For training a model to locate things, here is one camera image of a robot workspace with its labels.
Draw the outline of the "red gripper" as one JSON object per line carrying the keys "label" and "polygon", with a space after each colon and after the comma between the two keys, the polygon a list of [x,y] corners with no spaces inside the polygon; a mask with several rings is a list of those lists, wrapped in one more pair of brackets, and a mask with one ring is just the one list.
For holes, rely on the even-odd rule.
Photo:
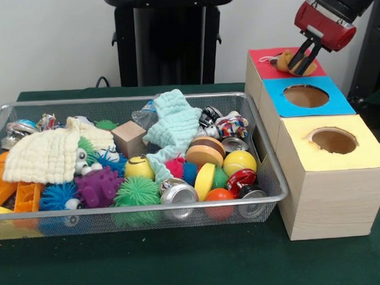
{"label": "red gripper", "polygon": [[[306,37],[288,64],[289,69],[297,67],[301,76],[310,76],[317,70],[315,58],[321,48],[338,52],[348,45],[357,28],[344,18],[333,13],[315,0],[307,0],[299,7],[294,24]],[[306,51],[314,45],[309,55]]]}

